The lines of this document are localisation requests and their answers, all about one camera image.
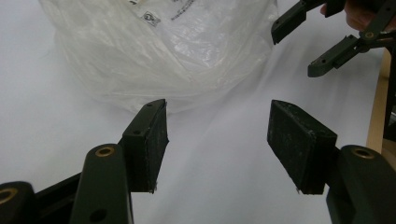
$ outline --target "transparent plastic bag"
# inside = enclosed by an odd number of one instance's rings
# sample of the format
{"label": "transparent plastic bag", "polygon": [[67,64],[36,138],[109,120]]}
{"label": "transparent plastic bag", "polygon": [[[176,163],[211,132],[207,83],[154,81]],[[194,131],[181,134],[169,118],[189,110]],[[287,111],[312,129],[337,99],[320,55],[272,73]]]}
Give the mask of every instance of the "transparent plastic bag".
{"label": "transparent plastic bag", "polygon": [[180,111],[260,72],[276,0],[40,0],[55,43],[96,98]]}

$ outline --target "human hand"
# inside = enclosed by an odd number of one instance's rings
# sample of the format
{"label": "human hand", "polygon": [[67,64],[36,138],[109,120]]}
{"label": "human hand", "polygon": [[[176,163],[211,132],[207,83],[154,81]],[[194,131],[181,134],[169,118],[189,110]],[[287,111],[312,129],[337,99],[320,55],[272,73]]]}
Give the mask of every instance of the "human hand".
{"label": "human hand", "polygon": [[[367,8],[360,0],[346,0],[344,11],[346,12],[346,23],[358,31],[364,31],[375,16],[375,13]],[[320,9],[320,13],[323,15],[326,13],[326,5]],[[385,30],[396,30],[396,17],[392,19]]]}

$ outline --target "screw hole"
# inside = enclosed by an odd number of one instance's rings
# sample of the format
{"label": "screw hole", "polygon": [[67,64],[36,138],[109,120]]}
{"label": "screw hole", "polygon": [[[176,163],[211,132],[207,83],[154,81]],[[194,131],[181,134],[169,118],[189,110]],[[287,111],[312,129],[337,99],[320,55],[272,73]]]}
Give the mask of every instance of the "screw hole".
{"label": "screw hole", "polygon": [[0,204],[6,203],[11,200],[18,193],[17,189],[1,189],[0,190]]}
{"label": "screw hole", "polygon": [[106,209],[98,209],[91,213],[90,222],[100,222],[103,221],[107,216]]}
{"label": "screw hole", "polygon": [[364,159],[373,159],[375,157],[375,155],[372,152],[367,151],[365,149],[361,149],[361,148],[354,148],[353,153],[356,156],[364,158]]}
{"label": "screw hole", "polygon": [[106,157],[114,153],[114,147],[102,147],[96,150],[95,155],[97,157]]}

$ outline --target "white fabric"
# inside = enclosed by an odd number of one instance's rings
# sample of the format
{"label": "white fabric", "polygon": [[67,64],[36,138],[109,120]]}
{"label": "white fabric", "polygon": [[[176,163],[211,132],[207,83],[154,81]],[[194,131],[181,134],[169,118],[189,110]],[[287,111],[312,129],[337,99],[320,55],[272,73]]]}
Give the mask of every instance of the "white fabric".
{"label": "white fabric", "polygon": [[[280,0],[280,13],[294,3]],[[87,95],[55,51],[53,34],[37,1],[3,1],[0,183],[24,180],[39,191],[64,180],[81,171],[90,149],[117,143],[134,117]],[[381,50],[325,77],[306,75],[311,61],[349,34],[357,32],[344,15],[324,19],[315,9],[275,46],[265,71],[210,105],[170,114],[158,190],[132,194],[135,223],[331,223],[325,196],[295,190],[266,129],[278,99],[338,133],[338,147],[365,145]]]}

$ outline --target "white tablecloth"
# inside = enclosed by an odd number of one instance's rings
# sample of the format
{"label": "white tablecloth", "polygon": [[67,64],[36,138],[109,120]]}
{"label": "white tablecloth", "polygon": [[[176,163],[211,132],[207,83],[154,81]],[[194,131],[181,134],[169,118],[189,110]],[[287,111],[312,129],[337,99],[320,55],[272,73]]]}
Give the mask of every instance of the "white tablecloth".
{"label": "white tablecloth", "polygon": [[[280,13],[296,1],[279,0]],[[272,99],[297,104],[339,134],[338,147],[365,145],[381,50],[309,78],[311,61],[357,35],[345,15],[307,21],[252,74],[209,105],[170,114],[170,143],[158,190],[133,193],[136,224],[331,223],[324,196],[296,191],[266,142]],[[35,191],[79,173],[86,153],[117,143],[134,114],[93,100],[55,50],[37,1],[0,6],[0,183]]]}

